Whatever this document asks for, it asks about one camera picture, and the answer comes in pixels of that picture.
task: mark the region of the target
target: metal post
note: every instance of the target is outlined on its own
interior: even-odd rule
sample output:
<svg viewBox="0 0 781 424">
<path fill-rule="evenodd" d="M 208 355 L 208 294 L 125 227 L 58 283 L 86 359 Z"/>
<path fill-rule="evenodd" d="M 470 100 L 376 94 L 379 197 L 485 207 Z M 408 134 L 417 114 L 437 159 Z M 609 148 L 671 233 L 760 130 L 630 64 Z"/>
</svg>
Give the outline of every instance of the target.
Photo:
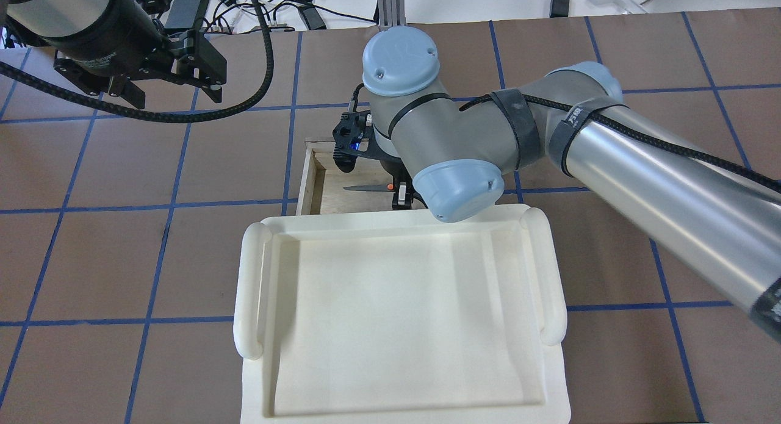
<svg viewBox="0 0 781 424">
<path fill-rule="evenodd" d="M 377 9 L 380 14 L 380 30 L 407 24 L 404 0 L 377 0 Z"/>
</svg>

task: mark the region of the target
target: white surface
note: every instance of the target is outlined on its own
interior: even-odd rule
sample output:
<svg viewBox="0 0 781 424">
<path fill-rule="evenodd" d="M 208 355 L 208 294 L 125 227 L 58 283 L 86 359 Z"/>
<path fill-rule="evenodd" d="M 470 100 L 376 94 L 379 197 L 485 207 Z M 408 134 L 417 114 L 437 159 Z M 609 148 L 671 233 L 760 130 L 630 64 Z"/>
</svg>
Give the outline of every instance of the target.
<svg viewBox="0 0 781 424">
<path fill-rule="evenodd" d="M 520 18 L 547 18 L 550 0 L 405 0 L 408 23 L 455 23 L 464 21 L 505 20 Z M 351 13 L 365 18 L 374 16 L 376 0 L 315 0 L 315 4 Z M 679 12 L 680 10 L 716 10 L 747 7 L 781 7 L 781 0 L 653 0 L 644 5 L 648 12 Z M 570 0 L 570 15 L 615 15 L 615 7 L 597 7 L 586 0 Z M 368 26 L 365 21 L 341 18 L 320 12 L 329 29 Z M 257 24 L 244 13 L 240 29 Z M 279 21 L 287 22 L 296 30 L 305 26 L 292 7 L 279 10 Z"/>
<path fill-rule="evenodd" d="M 266 218 L 241 261 L 242 422 L 569 421 L 541 210 Z"/>
</svg>

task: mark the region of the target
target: white plastic bin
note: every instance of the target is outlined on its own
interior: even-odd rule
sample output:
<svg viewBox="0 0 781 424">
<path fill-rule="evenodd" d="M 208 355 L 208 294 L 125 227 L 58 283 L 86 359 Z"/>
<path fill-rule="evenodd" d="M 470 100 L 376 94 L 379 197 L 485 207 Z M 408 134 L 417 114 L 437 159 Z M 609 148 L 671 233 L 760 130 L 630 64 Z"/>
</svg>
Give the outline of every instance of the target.
<svg viewBox="0 0 781 424">
<path fill-rule="evenodd" d="M 266 218 L 242 243 L 242 422 L 566 423 L 541 210 Z"/>
</svg>

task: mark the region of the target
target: blue cap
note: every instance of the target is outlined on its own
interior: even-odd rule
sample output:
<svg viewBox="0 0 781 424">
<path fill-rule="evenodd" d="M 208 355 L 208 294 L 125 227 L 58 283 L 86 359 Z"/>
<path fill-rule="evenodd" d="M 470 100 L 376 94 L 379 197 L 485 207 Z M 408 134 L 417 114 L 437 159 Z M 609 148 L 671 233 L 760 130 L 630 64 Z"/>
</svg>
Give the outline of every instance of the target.
<svg viewBox="0 0 781 424">
<path fill-rule="evenodd" d="M 505 192 L 502 172 L 485 160 L 449 160 L 424 168 L 412 180 L 431 213 L 457 222 L 476 215 Z"/>
<path fill-rule="evenodd" d="M 591 77 L 591 79 L 596 81 L 599 85 L 602 85 L 602 88 L 605 90 L 605 93 L 608 93 L 608 96 L 616 99 L 619 102 L 624 101 L 624 93 L 621 90 L 621 84 L 619 83 L 619 80 L 613 77 L 608 68 L 601 65 L 600 63 L 582 62 L 577 63 L 576 65 L 571 65 L 569 67 L 557 68 L 550 73 L 563 70 L 578 71 L 585 74 L 585 76 Z"/>
<path fill-rule="evenodd" d="M 437 79 L 437 46 L 426 32 L 394 26 L 369 40 L 363 49 L 363 84 L 380 96 L 415 93 Z"/>
</svg>

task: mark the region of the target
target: gray robot arm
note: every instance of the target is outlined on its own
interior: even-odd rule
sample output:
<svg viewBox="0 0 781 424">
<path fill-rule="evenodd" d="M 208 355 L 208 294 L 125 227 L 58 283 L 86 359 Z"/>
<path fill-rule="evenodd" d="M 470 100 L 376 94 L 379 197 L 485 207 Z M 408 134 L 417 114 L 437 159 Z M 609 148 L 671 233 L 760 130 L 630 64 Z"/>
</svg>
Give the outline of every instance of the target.
<svg viewBox="0 0 781 424">
<path fill-rule="evenodd" d="M 437 49 L 425 33 L 380 32 L 363 63 L 375 138 L 401 158 L 436 218 L 475 215 L 502 194 L 502 174 L 549 157 L 781 342 L 781 194 L 619 132 L 697 149 L 621 105 L 607 68 L 559 69 L 460 112 L 437 77 Z M 602 121 L 589 117 L 592 108 Z"/>
</svg>

